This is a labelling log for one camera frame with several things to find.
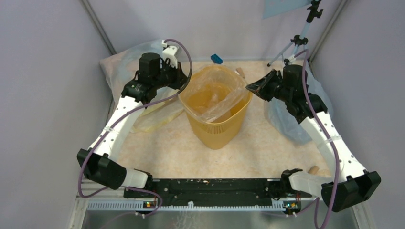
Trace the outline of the clear plastic trash bag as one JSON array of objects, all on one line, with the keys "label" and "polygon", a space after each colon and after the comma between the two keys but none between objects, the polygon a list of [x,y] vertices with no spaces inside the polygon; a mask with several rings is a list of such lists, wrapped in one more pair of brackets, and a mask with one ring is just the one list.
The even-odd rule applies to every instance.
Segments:
[{"label": "clear plastic trash bag", "polygon": [[179,99],[197,121],[213,123],[248,95],[246,85],[246,80],[229,67],[210,64],[192,75]]}]

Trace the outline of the yellow plastic trash bin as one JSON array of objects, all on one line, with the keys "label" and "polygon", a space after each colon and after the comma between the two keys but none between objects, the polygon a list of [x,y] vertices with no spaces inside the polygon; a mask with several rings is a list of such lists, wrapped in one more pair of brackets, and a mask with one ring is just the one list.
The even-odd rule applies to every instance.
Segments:
[{"label": "yellow plastic trash bin", "polygon": [[220,149],[238,134],[253,96],[246,85],[236,71],[210,64],[180,93],[193,133],[208,148]]}]

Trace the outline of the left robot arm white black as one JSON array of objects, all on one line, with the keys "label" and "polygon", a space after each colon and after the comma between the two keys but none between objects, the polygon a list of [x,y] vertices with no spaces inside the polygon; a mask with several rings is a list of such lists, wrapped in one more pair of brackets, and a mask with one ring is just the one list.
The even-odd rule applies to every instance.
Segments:
[{"label": "left robot arm white black", "polygon": [[103,185],[105,189],[134,187],[141,197],[153,192],[150,174],[127,168],[117,162],[123,143],[133,124],[148,107],[173,99],[187,85],[176,52],[147,52],[139,59],[139,70],[122,89],[117,107],[99,137],[88,149],[80,149],[81,167],[78,190],[83,178]]}]

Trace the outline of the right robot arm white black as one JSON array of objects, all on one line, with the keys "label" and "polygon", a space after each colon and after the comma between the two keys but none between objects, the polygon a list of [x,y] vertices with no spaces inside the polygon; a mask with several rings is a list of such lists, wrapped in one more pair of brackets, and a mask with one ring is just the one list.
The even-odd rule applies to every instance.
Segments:
[{"label": "right robot arm white black", "polygon": [[380,175],[368,171],[338,133],[323,100],[308,91],[308,73],[301,65],[271,70],[246,89],[264,101],[282,101],[290,115],[307,132],[327,163],[331,177],[301,169],[285,170],[280,191],[287,197],[298,191],[321,198],[333,212],[367,201],[381,183]]}]

